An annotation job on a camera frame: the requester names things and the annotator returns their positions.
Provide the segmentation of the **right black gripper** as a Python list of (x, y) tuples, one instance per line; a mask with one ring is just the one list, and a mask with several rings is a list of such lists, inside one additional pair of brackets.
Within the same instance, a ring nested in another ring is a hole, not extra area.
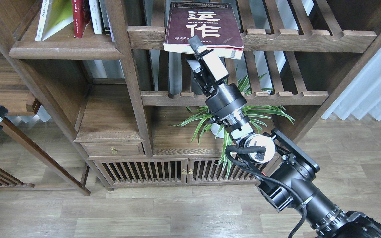
[(199, 36), (189, 39), (195, 57), (186, 58), (195, 82), (207, 97), (205, 103), (214, 121), (223, 121), (227, 116), (240, 110), (246, 100), (235, 84), (227, 85), (229, 73), (213, 49), (202, 44)]

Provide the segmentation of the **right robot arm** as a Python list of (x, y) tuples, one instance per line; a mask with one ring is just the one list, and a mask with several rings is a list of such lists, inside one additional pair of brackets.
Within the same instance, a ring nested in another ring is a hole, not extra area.
[(298, 210), (301, 220), (289, 237), (308, 221), (319, 238), (381, 238), (381, 224), (365, 213), (345, 212), (313, 184), (319, 165), (277, 128), (256, 134), (242, 111), (247, 103), (213, 49), (198, 36), (189, 39), (195, 56), (187, 59), (195, 81), (207, 96), (213, 122), (225, 127), (234, 145), (225, 148), (229, 161), (260, 181), (258, 190), (278, 211)]

